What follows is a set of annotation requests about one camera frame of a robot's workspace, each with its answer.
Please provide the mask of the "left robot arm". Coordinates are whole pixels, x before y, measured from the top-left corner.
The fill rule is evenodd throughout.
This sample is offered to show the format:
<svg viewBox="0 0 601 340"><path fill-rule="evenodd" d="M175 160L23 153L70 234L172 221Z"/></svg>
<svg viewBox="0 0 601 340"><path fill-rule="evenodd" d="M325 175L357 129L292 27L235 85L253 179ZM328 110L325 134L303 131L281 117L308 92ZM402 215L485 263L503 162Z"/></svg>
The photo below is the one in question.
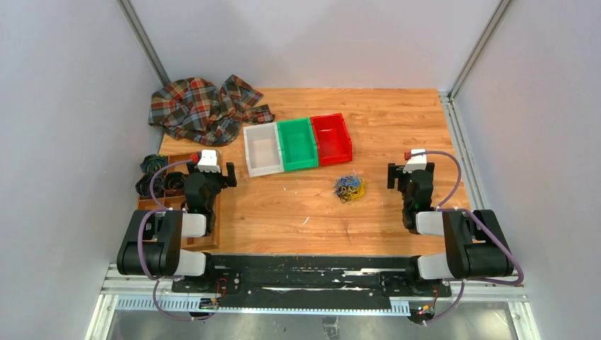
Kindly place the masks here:
<svg viewBox="0 0 601 340"><path fill-rule="evenodd" d="M186 207L171 209L157 202L153 210L136 210L117 255L117 267L124 276L145 275L150 280L190 276L190 284L201 293L210 292L217 273L210 267L210 254L181 247L182 240L215 234L218 195L237 185L235 165L228 173L192 171L184 180Z"/></svg>

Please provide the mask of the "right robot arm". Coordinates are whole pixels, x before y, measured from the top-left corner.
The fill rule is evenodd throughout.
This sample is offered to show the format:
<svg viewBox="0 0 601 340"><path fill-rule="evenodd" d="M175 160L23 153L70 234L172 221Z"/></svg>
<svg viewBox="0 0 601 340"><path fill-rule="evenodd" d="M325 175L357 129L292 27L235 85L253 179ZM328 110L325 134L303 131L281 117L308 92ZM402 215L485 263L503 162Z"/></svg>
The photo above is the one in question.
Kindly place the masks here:
<svg viewBox="0 0 601 340"><path fill-rule="evenodd" d="M434 282L444 279L492 279L515 271L510 250L492 210L461 212L437 210L432 204L434 163L411 169L390 163L387 187L403 199L403 226L412 234L444 240L444 251L413 256L406 267L405 286L414 295L424 295Z"/></svg>

